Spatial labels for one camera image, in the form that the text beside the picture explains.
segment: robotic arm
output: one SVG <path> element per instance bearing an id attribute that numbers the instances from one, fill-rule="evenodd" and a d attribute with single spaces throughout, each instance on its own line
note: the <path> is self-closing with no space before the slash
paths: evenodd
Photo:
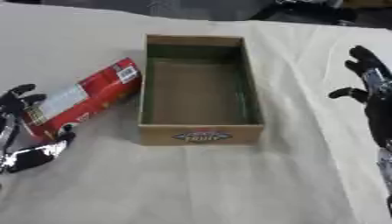
<path id="1" fill-rule="evenodd" d="M 20 117 L 33 104 L 42 102 L 44 94 L 32 94 L 34 84 L 14 87 L 0 97 L 0 172 L 20 172 L 54 160 L 73 140 L 71 128 L 50 143 L 41 143 L 27 148 L 9 151 L 19 133 Z"/>
<path id="2" fill-rule="evenodd" d="M 350 96 L 365 104 L 372 137 L 380 146 L 378 165 L 389 191 L 387 205 L 392 216 L 392 73 L 363 46 L 351 49 L 350 55 L 356 61 L 346 61 L 346 67 L 362 79 L 366 90 L 345 87 L 331 92 L 329 97 Z"/>

